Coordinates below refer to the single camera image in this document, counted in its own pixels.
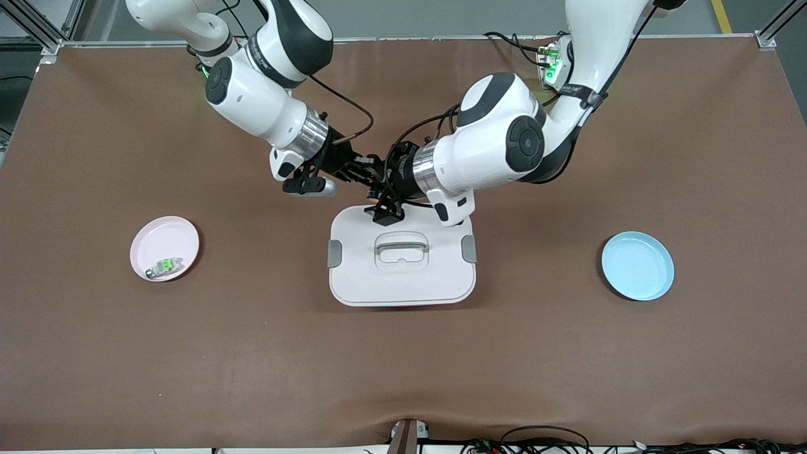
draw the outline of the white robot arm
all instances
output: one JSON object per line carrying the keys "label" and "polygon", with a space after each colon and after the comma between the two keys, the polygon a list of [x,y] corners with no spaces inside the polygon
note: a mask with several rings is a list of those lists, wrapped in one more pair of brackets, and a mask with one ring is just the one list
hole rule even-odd
{"label": "white robot arm", "polygon": [[217,4],[217,0],[126,0],[129,14],[141,27],[183,38],[206,66],[238,51],[224,20],[203,12]]}
{"label": "white robot arm", "polygon": [[646,4],[647,0],[567,0],[575,63],[552,112],[544,112],[515,74],[483,78],[462,100],[457,132],[418,149],[411,162],[393,175],[398,180],[414,179],[420,189],[403,195],[428,198],[441,223],[449,226],[474,211],[474,190],[551,178],[566,161],[579,129],[602,102]]}
{"label": "white robot arm", "polygon": [[[330,63],[333,33],[305,0],[261,0],[269,20],[241,48],[221,18],[201,12],[217,3],[127,0],[127,7],[143,27],[186,40],[199,60],[211,67],[208,102],[238,127],[274,147],[272,174],[284,181],[324,148],[329,133],[327,122],[292,98],[291,90]],[[336,194],[333,181],[321,179],[317,184],[321,185],[318,191],[304,195]]]}
{"label": "white robot arm", "polygon": [[547,81],[561,86],[549,115],[518,76],[491,74],[467,91],[454,134],[423,147],[406,142],[386,163],[352,151],[324,118],[291,97],[332,56],[331,30],[305,0],[260,0],[269,20],[240,50],[229,31],[223,34],[221,19],[200,12],[211,1],[127,5],[146,28],[185,38],[203,63],[213,64],[208,102],[273,146],[272,173],[284,181],[285,192],[334,195],[333,181],[317,176],[323,171],[370,187],[368,197],[379,200],[371,210],[379,224],[402,220],[402,203],[425,198],[440,222],[451,226],[474,211],[475,190],[517,180],[542,183],[557,175],[580,128],[602,103],[642,11],[650,2],[669,10],[685,0],[566,0],[575,61],[568,81]]}

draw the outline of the black cable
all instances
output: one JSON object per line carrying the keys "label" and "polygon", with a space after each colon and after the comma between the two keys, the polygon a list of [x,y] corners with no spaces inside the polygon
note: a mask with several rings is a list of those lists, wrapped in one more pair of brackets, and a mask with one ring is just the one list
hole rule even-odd
{"label": "black cable", "polygon": [[522,48],[524,48],[526,50],[529,50],[530,52],[538,52],[538,48],[534,48],[532,46],[524,46],[524,45],[519,46],[519,44],[516,44],[510,38],[508,38],[507,36],[505,36],[505,35],[503,35],[503,34],[501,34],[499,32],[488,32],[488,33],[485,33],[483,36],[496,36],[497,38],[501,38],[502,40],[504,40],[504,42],[506,42],[507,44],[510,44],[511,46],[522,47]]}
{"label": "black cable", "polygon": [[650,19],[653,18],[653,15],[655,14],[655,12],[656,12],[656,10],[658,8],[659,8],[658,6],[653,6],[653,9],[650,11],[650,14],[647,15],[647,18],[642,23],[642,26],[636,32],[636,36],[634,36],[633,39],[630,41],[630,44],[628,44],[628,50],[625,51],[625,55],[622,56],[622,60],[619,61],[619,65],[617,65],[617,67],[611,73],[611,77],[608,78],[608,80],[605,82],[605,85],[603,85],[602,89],[600,90],[601,94],[608,92],[608,88],[611,86],[611,83],[613,82],[613,79],[615,79],[617,77],[617,74],[619,74],[619,71],[622,69],[622,65],[625,64],[625,60],[628,59],[628,55],[630,55],[630,51],[633,50],[633,45],[636,44],[636,40],[639,38],[639,35],[642,34],[642,31],[645,29],[647,24],[650,22]]}
{"label": "black cable", "polygon": [[565,427],[560,427],[560,426],[546,426],[546,425],[540,425],[539,424],[539,425],[534,425],[534,426],[516,427],[515,429],[511,429],[509,431],[504,432],[504,435],[502,435],[501,438],[499,439],[499,443],[504,443],[504,439],[507,438],[508,435],[511,435],[511,434],[514,434],[514,433],[520,432],[520,431],[531,431],[531,430],[563,431],[563,432],[567,432],[567,433],[570,433],[570,434],[577,435],[578,437],[580,437],[586,443],[585,446],[583,447],[586,450],[586,452],[588,454],[592,454],[591,443],[589,443],[588,438],[586,438],[586,435],[583,435],[578,431],[574,431],[572,429],[566,429]]}
{"label": "black cable", "polygon": [[[560,449],[561,451],[564,451],[566,454],[571,454],[567,448],[572,448],[575,454],[580,454],[577,448],[582,448],[583,450],[587,451],[587,454],[592,454],[591,449],[587,448],[581,443],[555,437],[539,437],[533,439],[523,439],[521,441],[508,442],[508,443],[514,444],[520,448],[529,447],[531,448],[531,451],[535,452],[536,454],[542,454],[543,452],[547,452],[550,449]],[[544,448],[536,451],[534,448],[535,446],[542,446]]]}
{"label": "black cable", "polygon": [[429,117],[426,120],[423,120],[423,121],[419,122],[418,124],[415,124],[411,128],[407,129],[403,134],[401,134],[400,137],[398,137],[398,140],[395,141],[395,143],[392,144],[392,147],[390,147],[389,153],[387,153],[387,157],[384,158],[384,173],[383,173],[383,175],[384,175],[384,183],[387,185],[387,190],[390,192],[390,194],[392,194],[392,196],[395,199],[400,200],[404,204],[414,205],[416,207],[432,208],[431,204],[421,204],[419,202],[412,202],[411,200],[404,200],[404,199],[401,199],[400,196],[397,193],[395,193],[395,189],[392,187],[392,184],[390,183],[389,163],[390,163],[390,160],[392,159],[392,156],[393,156],[392,154],[395,152],[395,148],[398,145],[400,145],[400,143],[402,141],[404,141],[406,136],[413,133],[416,129],[420,128],[421,126],[425,126],[426,124],[432,123],[433,121],[442,120],[444,118],[449,118],[450,119],[451,117],[453,117],[455,115],[457,115],[456,109],[451,108],[446,113],[442,113],[440,115]]}
{"label": "black cable", "polygon": [[253,0],[253,3],[255,3],[257,10],[261,12],[263,20],[269,20],[269,11],[267,11],[258,0]]}
{"label": "black cable", "polygon": [[[630,55],[630,51],[633,50],[633,45],[636,44],[636,40],[638,39],[639,35],[642,34],[642,31],[645,29],[647,24],[650,22],[650,19],[653,17],[653,14],[655,14],[655,12],[656,12],[656,10],[658,8],[659,8],[658,6],[653,6],[653,9],[650,11],[650,14],[647,15],[647,18],[642,23],[642,26],[636,32],[636,36],[634,36],[633,39],[630,41],[630,44],[628,44],[628,49],[625,51],[625,55],[622,56],[622,59],[620,60],[619,65],[617,65],[617,67],[611,73],[611,76],[608,78],[608,81],[605,82],[605,85],[603,85],[602,89],[600,90],[600,93],[607,94],[608,88],[611,86],[611,83],[613,82],[614,78],[617,77],[617,74],[619,73],[620,69],[622,69],[622,65],[625,64],[625,60],[628,59],[628,55]],[[552,175],[551,178],[549,178],[549,179],[547,179],[545,181],[541,181],[541,182],[538,182],[538,183],[535,183],[535,184],[552,183],[555,179],[560,177],[563,174],[564,171],[566,171],[566,168],[569,166],[569,162],[571,162],[571,155],[575,152],[575,146],[577,145],[577,135],[579,134],[579,130],[577,132],[574,132],[574,134],[575,134],[575,136],[571,138],[571,148],[569,148],[569,155],[566,157],[566,161],[563,163],[563,166],[558,171],[558,173]]]}
{"label": "black cable", "polygon": [[358,110],[362,111],[364,113],[364,115],[367,116],[367,119],[369,120],[369,122],[367,123],[367,126],[365,126],[363,129],[361,129],[358,132],[354,132],[353,134],[350,134],[348,136],[342,137],[341,139],[335,140],[333,142],[334,145],[339,145],[339,144],[343,144],[345,142],[351,141],[351,140],[355,139],[356,137],[361,136],[365,132],[370,131],[370,128],[372,128],[373,124],[375,124],[375,118],[373,117],[373,114],[370,113],[370,111],[368,111],[364,107],[358,105],[358,103],[356,103],[352,99],[348,98],[347,96],[343,95],[342,93],[339,93],[338,91],[334,90],[330,86],[325,85],[318,78],[315,78],[314,76],[308,76],[308,77],[311,78],[312,81],[316,82],[321,87],[323,87],[325,90],[330,91],[337,98],[341,99],[342,101],[345,101],[346,103],[350,104],[351,106],[353,106],[353,107],[357,108]]}
{"label": "black cable", "polygon": [[9,78],[0,78],[0,81],[10,81],[12,79],[28,79],[29,81],[33,81],[34,78],[28,76],[11,76]]}
{"label": "black cable", "polygon": [[782,24],[781,24],[781,25],[779,25],[779,27],[778,27],[776,30],[774,30],[774,31],[773,31],[773,33],[771,33],[771,38],[773,38],[774,36],[776,36],[776,33],[779,33],[779,30],[781,30],[782,28],[784,28],[784,26],[785,26],[785,25],[787,25],[787,24],[788,24],[788,22],[790,22],[790,20],[791,20],[791,19],[793,19],[793,18],[794,18],[794,17],[796,17],[796,16],[797,16],[799,13],[801,13],[801,10],[805,9],[805,6],[807,6],[807,3],[802,3],[802,4],[801,4],[801,6],[799,6],[799,9],[797,9],[795,13],[791,14],[791,15],[790,15],[790,17],[788,17],[788,18],[787,18],[787,19],[786,19],[784,22],[782,22]]}
{"label": "black cable", "polygon": [[530,58],[530,57],[529,57],[529,55],[527,55],[527,52],[526,52],[526,50],[525,50],[526,48],[525,48],[525,47],[524,47],[524,45],[521,43],[521,41],[519,41],[519,40],[518,40],[518,35],[516,35],[515,33],[513,33],[513,34],[512,34],[512,38],[513,38],[513,39],[516,41],[516,47],[518,47],[518,48],[519,48],[519,50],[521,50],[521,55],[523,55],[523,56],[524,56],[524,58],[526,58],[526,59],[527,59],[527,61],[529,61],[530,63],[532,63],[532,64],[533,64],[533,65],[535,65],[535,66],[540,66],[540,67],[542,67],[542,68],[549,68],[549,67],[550,67],[549,63],[541,63],[540,61],[533,60],[532,58]]}
{"label": "black cable", "polygon": [[798,0],[791,0],[790,4],[789,4],[789,5],[787,5],[785,8],[783,8],[781,11],[779,11],[779,14],[778,14],[778,15],[776,15],[776,17],[775,17],[775,18],[773,18],[773,20],[772,20],[772,21],[771,21],[771,22],[770,22],[768,25],[766,25],[766,26],[765,26],[765,28],[763,28],[763,29],[762,29],[762,31],[761,31],[759,34],[760,34],[760,35],[764,35],[764,34],[765,34],[765,32],[767,32],[768,28],[770,28],[770,27],[771,27],[771,25],[773,25],[773,23],[774,23],[774,22],[776,22],[777,20],[779,20],[779,18],[780,18],[780,17],[782,17],[782,15],[783,15],[785,12],[787,12],[787,10],[789,10],[789,9],[790,9],[790,8],[791,8],[793,5],[795,5],[795,4],[796,4],[796,2],[798,2]]}
{"label": "black cable", "polygon": [[449,114],[450,114],[451,112],[453,112],[454,110],[456,110],[456,109],[459,109],[459,104],[455,104],[455,105],[453,105],[453,106],[449,107],[449,110],[445,111],[445,114],[446,114],[447,116],[444,116],[443,118],[440,118],[440,123],[438,123],[438,124],[437,124],[437,132],[435,132],[435,134],[434,134],[434,138],[435,138],[435,140],[440,138],[440,133],[442,132],[442,129],[443,129],[443,122],[445,122],[445,119],[446,119],[446,118],[448,118],[448,119],[449,119],[449,123],[451,123],[451,121],[454,119],[454,116],[453,116],[453,115],[449,116]]}
{"label": "black cable", "polygon": [[457,129],[454,127],[454,115],[455,115],[455,114],[457,114],[457,115],[458,115],[458,113],[457,113],[457,109],[459,109],[459,106],[460,106],[459,104],[457,104],[456,106],[454,106],[454,108],[453,108],[453,109],[451,109],[451,115],[449,115],[449,129],[451,130],[451,133],[452,133],[452,134],[454,134],[455,132],[457,132]]}
{"label": "black cable", "polygon": [[240,5],[240,4],[241,4],[241,0],[236,0],[236,4],[235,4],[235,5],[233,5],[233,6],[227,6],[226,8],[224,8],[224,9],[222,9],[222,10],[218,10],[217,12],[215,12],[215,13],[213,13],[213,14],[215,14],[215,15],[220,15],[221,13],[223,13],[223,12],[225,12],[225,11],[232,11],[232,10],[233,10],[233,8],[237,8],[237,7],[238,7],[238,5]]}
{"label": "black cable", "polygon": [[230,14],[232,15],[232,17],[236,20],[236,22],[238,22],[238,27],[241,27],[241,31],[244,33],[244,36],[247,36],[247,31],[244,28],[244,25],[241,23],[240,19],[238,19],[238,16],[236,16],[236,12],[232,9],[232,8],[235,8],[236,6],[238,6],[241,3],[241,0],[236,0],[236,4],[233,5],[233,6],[230,6],[229,4],[227,4],[227,0],[221,0],[221,2],[226,7],[223,10],[219,11],[219,13],[223,13],[225,11],[230,11]]}
{"label": "black cable", "polygon": [[545,103],[541,103],[541,105],[542,105],[543,107],[547,107],[547,106],[549,106],[550,104],[552,104],[552,103],[554,103],[555,101],[557,101],[559,98],[560,98],[560,95],[559,95],[559,94],[556,94],[555,96],[553,96],[552,98],[550,98],[550,100],[549,100],[549,101],[546,101]]}

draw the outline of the metal frame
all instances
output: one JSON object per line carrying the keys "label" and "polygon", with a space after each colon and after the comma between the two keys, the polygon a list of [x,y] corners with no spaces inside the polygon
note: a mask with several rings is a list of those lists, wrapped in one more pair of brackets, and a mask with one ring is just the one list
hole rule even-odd
{"label": "metal frame", "polygon": [[[662,40],[670,38],[748,38],[753,33],[729,33],[729,34],[708,34],[708,35],[642,35],[640,40]],[[522,40],[543,40],[554,38],[555,35],[538,35],[520,37]],[[429,41],[450,41],[450,40],[498,40],[499,38],[489,38],[486,36],[434,36],[432,38],[407,38],[407,40],[429,40]],[[348,44],[363,41],[388,41],[379,38],[336,38],[334,44]],[[185,41],[69,41],[62,43],[66,48],[184,48]]]}
{"label": "metal frame", "polygon": [[807,6],[807,0],[791,0],[790,3],[774,16],[768,25],[762,30],[754,33],[757,39],[757,44],[761,50],[772,50],[776,48],[776,41],[773,39],[776,33],[784,28],[790,22],[790,19],[796,17],[797,14]]}
{"label": "metal frame", "polygon": [[76,24],[78,19],[84,14],[84,7],[87,5],[87,0],[70,0],[73,4],[67,12],[65,23],[61,24],[61,30],[68,38],[72,39],[76,32]]}
{"label": "metal frame", "polygon": [[61,43],[68,40],[61,30],[50,23],[27,0],[0,0],[0,8],[31,38],[42,45],[43,53],[56,54]]}

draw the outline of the yellow floor line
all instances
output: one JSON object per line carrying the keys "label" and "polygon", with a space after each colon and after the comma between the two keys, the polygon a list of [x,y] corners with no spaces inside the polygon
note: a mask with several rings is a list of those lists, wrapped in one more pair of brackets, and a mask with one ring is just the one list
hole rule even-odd
{"label": "yellow floor line", "polygon": [[717,23],[720,24],[720,31],[731,33],[731,24],[729,23],[729,16],[725,15],[723,0],[712,0],[712,7],[714,8],[714,14],[717,16]]}

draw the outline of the brown mat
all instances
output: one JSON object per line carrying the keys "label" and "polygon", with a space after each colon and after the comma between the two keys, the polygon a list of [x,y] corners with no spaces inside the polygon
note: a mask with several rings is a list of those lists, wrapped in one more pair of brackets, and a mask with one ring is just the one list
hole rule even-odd
{"label": "brown mat", "polygon": [[[362,153],[485,74],[537,83],[482,41],[334,60],[321,78],[377,116]],[[403,417],[434,437],[807,438],[807,129],[753,39],[640,42],[562,178],[478,193],[477,288],[439,309],[336,302],[329,226],[364,189],[283,195],[268,145],[207,106],[193,65],[181,48],[65,49],[36,77],[0,170],[2,449],[378,443]],[[298,96],[363,125],[310,82]],[[150,284],[128,248],[164,215],[199,226],[203,256]],[[672,253],[663,299],[601,281],[624,230]]]}

